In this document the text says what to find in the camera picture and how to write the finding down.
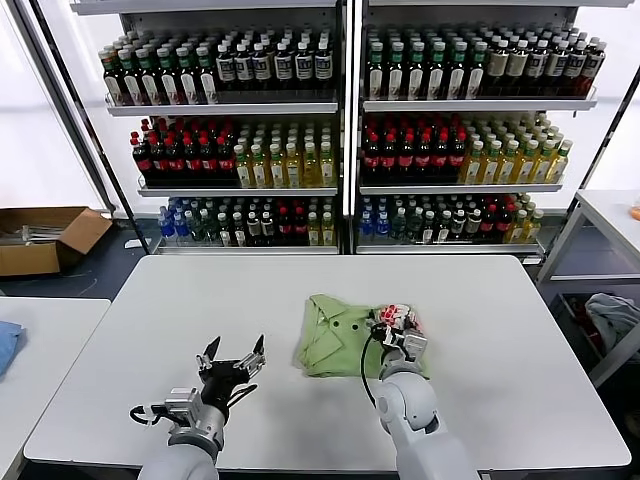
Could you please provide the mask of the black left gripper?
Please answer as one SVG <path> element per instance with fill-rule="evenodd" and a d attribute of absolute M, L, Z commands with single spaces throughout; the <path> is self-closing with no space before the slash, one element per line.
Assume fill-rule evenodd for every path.
<path fill-rule="evenodd" d="M 237 360 L 214 361 L 219 343 L 217 336 L 196 356 L 203 383 L 201 399 L 210 406 L 233 406 L 257 389 L 255 384 L 250 384 L 250 374 L 259 373 L 265 365 L 264 335 L 239 363 Z"/>

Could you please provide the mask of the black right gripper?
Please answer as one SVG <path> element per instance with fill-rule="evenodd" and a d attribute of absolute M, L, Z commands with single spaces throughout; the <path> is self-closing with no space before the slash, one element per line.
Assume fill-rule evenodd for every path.
<path fill-rule="evenodd" d="M 402 351 L 404 348 L 404 330 L 387 325 L 385 322 L 378 322 L 369 319 L 368 328 L 372 333 L 372 338 L 377 341 L 384 353 L 392 350 Z M 405 318 L 405 329 L 424 332 L 420 320 L 415 313 L 409 313 Z"/>

